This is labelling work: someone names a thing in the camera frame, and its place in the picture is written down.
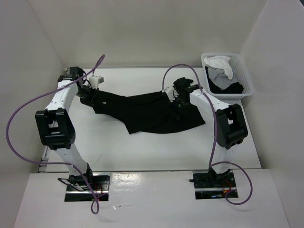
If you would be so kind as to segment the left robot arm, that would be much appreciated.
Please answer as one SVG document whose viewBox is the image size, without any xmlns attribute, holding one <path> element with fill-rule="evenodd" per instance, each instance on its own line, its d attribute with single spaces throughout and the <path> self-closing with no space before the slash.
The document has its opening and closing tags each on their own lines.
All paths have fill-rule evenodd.
<svg viewBox="0 0 304 228">
<path fill-rule="evenodd" d="M 88 190 L 94 185 L 94 177 L 89 164 L 81 157 L 75 145 L 76 131 L 68 111 L 74 97 L 83 87 L 83 69 L 74 66 L 66 70 L 57 80 L 58 91 L 44 110 L 37 111 L 35 119 L 43 145 L 56 152 L 67 164 L 69 181 Z"/>
</svg>

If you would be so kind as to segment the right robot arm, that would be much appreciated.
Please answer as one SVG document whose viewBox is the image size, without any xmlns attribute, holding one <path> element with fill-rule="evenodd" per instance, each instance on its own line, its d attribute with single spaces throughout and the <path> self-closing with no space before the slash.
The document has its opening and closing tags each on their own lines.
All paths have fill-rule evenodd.
<svg viewBox="0 0 304 228">
<path fill-rule="evenodd" d="M 222 102 L 209 94 L 193 80 L 177 79 L 172 86 L 163 88 L 164 95 L 174 109 L 173 115 L 181 119 L 191 107 L 196 107 L 201 116 L 213 119 L 214 140 L 205 177 L 193 182 L 204 187 L 220 187 L 228 180 L 233 153 L 248 136 L 242 108 L 238 104 Z"/>
</svg>

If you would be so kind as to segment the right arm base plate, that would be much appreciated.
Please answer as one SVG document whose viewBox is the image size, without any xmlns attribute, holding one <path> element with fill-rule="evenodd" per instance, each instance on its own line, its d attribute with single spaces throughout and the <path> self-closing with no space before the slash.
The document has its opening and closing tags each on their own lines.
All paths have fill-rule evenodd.
<svg viewBox="0 0 304 228">
<path fill-rule="evenodd" d="M 231 171 L 219 179 L 210 171 L 193 172 L 189 182 L 194 184 L 197 200 L 225 199 L 226 194 L 228 198 L 238 198 L 234 173 Z"/>
</svg>

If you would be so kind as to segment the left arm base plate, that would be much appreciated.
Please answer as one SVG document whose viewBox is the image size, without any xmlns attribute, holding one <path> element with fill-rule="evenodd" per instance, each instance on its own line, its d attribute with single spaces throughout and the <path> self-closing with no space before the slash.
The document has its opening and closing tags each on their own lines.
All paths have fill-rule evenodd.
<svg viewBox="0 0 304 228">
<path fill-rule="evenodd" d="M 58 180 L 66 185 L 65 202 L 93 201 L 94 196 L 90 188 L 94 191 L 98 201 L 109 200 L 110 173 L 94 172 L 90 180 L 91 187 L 82 178 L 80 178 L 79 182 L 72 180 L 71 176 L 68 179 L 58 178 Z"/>
</svg>

